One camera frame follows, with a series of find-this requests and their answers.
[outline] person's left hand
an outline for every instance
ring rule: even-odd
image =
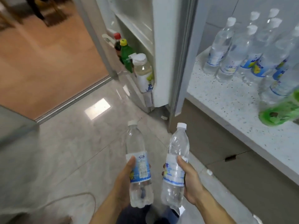
[[[130,173],[134,169],[135,164],[136,158],[132,156],[114,182],[112,192],[121,209],[124,209],[130,203]]]

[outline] barcode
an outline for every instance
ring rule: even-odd
[[[139,164],[139,178],[146,178],[148,177],[147,173],[147,163],[145,160],[140,160]]]

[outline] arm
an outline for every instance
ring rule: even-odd
[[[178,165],[186,172],[185,198],[195,205],[202,215],[205,224],[235,224],[226,210],[214,199],[211,193],[201,184],[196,170],[180,156]]]
[[[89,224],[115,224],[118,215],[130,203],[130,173],[135,167],[136,158],[133,156],[115,180],[113,189],[106,200],[93,215]]]

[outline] yellow bottle cap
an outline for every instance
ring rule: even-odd
[[[121,46],[126,46],[128,44],[126,39],[121,39],[119,42]]]

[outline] cable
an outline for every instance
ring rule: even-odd
[[[46,203],[45,205],[42,205],[38,208],[35,208],[35,209],[26,209],[26,208],[20,208],[20,209],[15,209],[15,208],[5,208],[5,209],[2,209],[0,210],[0,216],[1,215],[14,215],[14,214],[19,214],[19,213],[32,213],[34,211],[37,211],[37,210],[40,210],[40,209],[43,209],[45,207],[48,207],[50,205],[52,205],[53,203],[56,203],[58,201],[61,201],[61,200],[64,200],[64,199],[67,199],[67,198],[71,198],[71,197],[77,197],[77,196],[84,196],[84,195],[90,195],[92,196],[94,202],[95,202],[95,207],[94,207],[94,212],[92,213],[92,215],[95,213],[95,208],[96,208],[96,199],[95,199],[95,196],[91,193],[91,192],[84,192],[84,193],[78,193],[78,194],[73,194],[73,195],[68,195],[68,196],[64,196],[64,197],[61,197],[59,199],[56,199],[56,200],[53,200],[49,203]]]

